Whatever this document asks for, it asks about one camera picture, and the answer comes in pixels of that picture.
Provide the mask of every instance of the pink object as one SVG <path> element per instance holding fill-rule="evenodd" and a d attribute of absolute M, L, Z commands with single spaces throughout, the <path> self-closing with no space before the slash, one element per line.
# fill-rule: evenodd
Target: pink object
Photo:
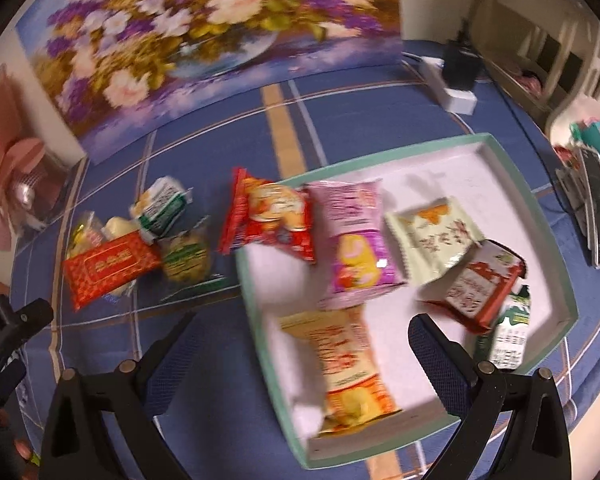
<path fill-rule="evenodd" d="M 380 233 L 379 181 L 358 184 L 323 181 L 307 187 L 322 205 L 335 250 L 328 294 L 320 306 L 348 308 L 401 285 Z"/>
<path fill-rule="evenodd" d="M 23 182 L 48 204 L 58 200 L 66 173 L 46 154 L 41 140 L 28 135 L 13 83 L 0 67 L 0 251 L 11 249 L 11 227 L 19 230 L 27 212 L 14 195 Z"/>

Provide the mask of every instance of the blue tablecloth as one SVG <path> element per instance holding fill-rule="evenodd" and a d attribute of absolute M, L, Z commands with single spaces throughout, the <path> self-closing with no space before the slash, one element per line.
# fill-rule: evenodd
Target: blue tablecloth
<path fill-rule="evenodd" d="M 410 44 L 420 54 L 435 46 Z M 600 391 L 600 270 L 573 220 L 561 211 L 536 152 L 493 84 L 475 88 L 472 116 L 437 106 L 417 72 L 399 64 L 306 76 L 249 91 L 195 111 L 138 140 L 98 166 L 82 161 L 74 171 L 62 215 L 16 252 L 11 287 L 15 308 L 37 297 L 56 310 L 52 327 L 24 348 L 29 375 L 19 395 L 33 445 L 40 450 L 49 404 L 62 370 L 83 374 L 113 370 L 142 356 L 190 308 L 187 301 L 158 305 L 138 290 L 113 305 L 98 300 L 74 312 L 61 261 L 72 222 L 87 210 L 99 218 L 128 216 L 128 206 L 156 178 L 169 174 L 194 189 L 196 207 L 211 215 L 214 236 L 228 208 L 231 170 L 245 166 L 256 176 L 288 176 L 274 123 L 296 147 L 307 170 L 406 144 L 472 132 L 490 132 L 524 174 L 545 212 L 573 283 L 579 320 L 543 365 L 554 371 L 569 428 Z M 558 164 L 532 120 L 515 107 L 550 169 Z M 167 443 L 192 478 L 205 480 L 380 480 L 417 478 L 435 460 L 454 427 L 415 442 L 378 462 L 301 469 L 286 445 L 269 402 L 254 352 L 232 257 L 218 261 L 230 284 L 199 301 L 200 352 L 168 412 L 158 418 Z M 494 431 L 476 475 L 487 471 L 504 432 Z M 120 436 L 113 434 L 114 442 Z M 120 447 L 130 478 L 141 478 Z"/>

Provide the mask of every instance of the barcode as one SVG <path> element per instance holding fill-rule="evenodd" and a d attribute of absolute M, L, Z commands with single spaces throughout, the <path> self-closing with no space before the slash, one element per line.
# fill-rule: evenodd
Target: barcode
<path fill-rule="evenodd" d="M 503 370 L 518 368 L 522 362 L 522 352 L 517 350 L 497 349 L 491 359 L 493 364 Z"/>

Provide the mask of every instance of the vase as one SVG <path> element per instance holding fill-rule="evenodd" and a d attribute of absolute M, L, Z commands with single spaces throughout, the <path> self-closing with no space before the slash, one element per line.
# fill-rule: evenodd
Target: vase
<path fill-rule="evenodd" d="M 245 30 L 238 49 L 235 52 L 221 54 L 219 59 L 213 62 L 193 59 L 186 49 L 181 48 L 170 58 L 175 68 L 169 70 L 169 75 L 178 79 L 206 79 L 221 75 L 250 62 L 269 50 L 277 37 L 277 32 Z M 187 45 L 187 48 L 194 52 L 203 43 Z"/>

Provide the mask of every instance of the painting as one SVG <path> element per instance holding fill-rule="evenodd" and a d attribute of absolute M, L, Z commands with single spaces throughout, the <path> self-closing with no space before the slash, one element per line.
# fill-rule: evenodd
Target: painting
<path fill-rule="evenodd" d="M 33 70 L 94 163 L 238 92 L 398 59 L 398 0 L 36 0 Z"/>

